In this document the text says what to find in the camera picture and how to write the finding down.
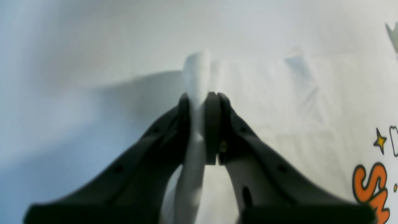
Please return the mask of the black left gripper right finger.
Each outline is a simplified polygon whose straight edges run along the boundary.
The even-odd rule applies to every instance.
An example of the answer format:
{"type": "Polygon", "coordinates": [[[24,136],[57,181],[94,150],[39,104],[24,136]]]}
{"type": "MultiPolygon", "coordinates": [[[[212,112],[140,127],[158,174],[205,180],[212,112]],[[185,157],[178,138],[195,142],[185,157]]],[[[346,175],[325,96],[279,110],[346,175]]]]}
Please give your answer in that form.
{"type": "Polygon", "coordinates": [[[223,93],[205,104],[206,163],[225,166],[233,184],[239,224],[372,224],[375,214],[311,182],[265,144],[223,93]]]}

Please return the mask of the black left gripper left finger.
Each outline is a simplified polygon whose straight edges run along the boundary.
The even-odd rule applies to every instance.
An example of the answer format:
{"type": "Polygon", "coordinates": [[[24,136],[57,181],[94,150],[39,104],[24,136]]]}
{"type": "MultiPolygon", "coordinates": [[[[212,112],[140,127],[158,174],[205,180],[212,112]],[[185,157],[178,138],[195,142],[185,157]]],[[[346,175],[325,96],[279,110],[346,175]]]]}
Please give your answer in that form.
{"type": "Polygon", "coordinates": [[[97,177],[54,202],[31,205],[24,223],[157,224],[168,180],[184,161],[189,122],[184,93],[97,177]]]}

